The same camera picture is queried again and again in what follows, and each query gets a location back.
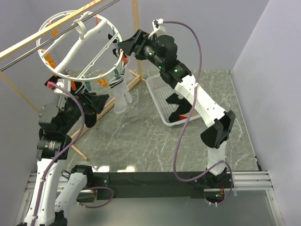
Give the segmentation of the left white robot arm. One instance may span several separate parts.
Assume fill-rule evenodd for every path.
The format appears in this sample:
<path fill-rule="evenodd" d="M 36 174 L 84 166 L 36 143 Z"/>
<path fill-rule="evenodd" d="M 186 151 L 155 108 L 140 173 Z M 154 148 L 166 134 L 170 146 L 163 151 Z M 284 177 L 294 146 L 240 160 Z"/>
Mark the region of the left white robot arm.
<path fill-rule="evenodd" d="M 64 108 L 47 104 L 39 111 L 37 177 L 32 201 L 22 226 L 65 226 L 72 205 L 82 189 L 96 186 L 91 166 L 72 168 L 64 190 L 57 194 L 60 177 L 72 145 L 69 130 L 78 121 L 91 128 L 109 99 L 108 94 L 83 92 L 68 97 Z"/>

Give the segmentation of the white round clip hanger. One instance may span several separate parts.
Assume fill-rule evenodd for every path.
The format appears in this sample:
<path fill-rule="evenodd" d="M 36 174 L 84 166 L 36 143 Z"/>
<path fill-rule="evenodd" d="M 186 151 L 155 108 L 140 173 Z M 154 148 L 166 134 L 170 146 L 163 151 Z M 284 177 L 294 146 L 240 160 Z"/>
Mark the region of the white round clip hanger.
<path fill-rule="evenodd" d="M 58 34 L 53 36 L 54 41 L 52 41 L 52 44 L 47 49 L 42 48 L 41 39 L 38 39 L 36 41 L 36 45 L 38 47 L 37 52 L 38 52 L 40 59 L 42 60 L 44 65 L 54 75 L 57 75 L 64 79 L 69 79 L 71 81 L 90 82 L 90 81 L 95 81 L 95 80 L 101 79 L 102 77 L 113 72 L 118 66 L 120 66 L 120 64 L 122 62 L 122 58 L 123 58 L 123 51 L 121 49 L 117 48 L 117 53 L 118 53 L 117 61 L 112 65 L 112 67 L 108 71 L 106 71 L 98 76 L 95 76 L 95 77 L 89 77 L 87 75 L 87 72 L 90 70 L 90 68 L 95 65 L 97 60 L 105 53 L 105 51 L 111 45 L 113 45 L 113 44 L 117 45 L 122 41 L 122 37 L 121 37 L 118 29 L 116 28 L 116 26 L 109 19 L 107 19 L 99 14 L 94 16 L 94 18 L 96 18 L 98 21 L 96 26 L 93 27 L 92 29 L 88 30 L 86 28 L 86 26 L 84 25 L 84 19 L 87 19 L 91 15 L 92 15 L 92 12 L 88 11 L 88 12 L 83 13 L 79 19 L 76 19 L 73 21 L 73 25 L 75 25 L 75 29 L 79 34 L 79 38 L 75 42 L 75 44 L 73 44 L 73 46 L 70 48 L 70 50 L 68 51 L 66 56 L 63 58 L 63 60 L 55 67 L 52 67 L 52 64 L 50 63 L 50 61 L 48 59 L 48 55 L 50 55 L 50 53 L 55 49 L 55 47 L 58 44 L 60 44 L 65 38 L 67 38 L 67 36 L 71 32 L 68 31 L 67 33 L 65 33 L 61 36 L 59 36 Z M 70 75 L 63 74 L 63 70 L 67 68 L 67 66 L 70 64 L 72 59 L 76 56 L 76 54 L 78 53 L 80 48 L 83 47 L 83 45 L 86 42 L 88 42 L 93 36 L 102 32 L 103 28 L 105 26 L 108 26 L 111 28 L 112 36 L 109 38 L 107 43 L 100 49 L 100 51 L 96 54 L 96 56 L 91 60 L 91 62 L 80 72 L 80 74 L 77 77 L 72 77 Z"/>

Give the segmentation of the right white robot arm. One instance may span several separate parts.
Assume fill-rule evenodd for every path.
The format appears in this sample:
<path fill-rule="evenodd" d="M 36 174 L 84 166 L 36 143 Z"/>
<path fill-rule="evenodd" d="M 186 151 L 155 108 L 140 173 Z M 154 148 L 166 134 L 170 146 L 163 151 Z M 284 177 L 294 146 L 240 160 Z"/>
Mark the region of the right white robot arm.
<path fill-rule="evenodd" d="M 201 174 L 207 184 L 217 188 L 224 182 L 229 167 L 225 162 L 227 140 L 235 121 L 233 111 L 220 107 L 199 85 L 185 64 L 177 59 L 177 45 L 169 35 L 153 35 L 137 30 L 129 39 L 119 43 L 127 56 L 148 60 L 160 71 L 160 77 L 173 90 L 181 94 L 203 119 L 206 130 L 200 135 L 207 146 L 207 169 Z"/>

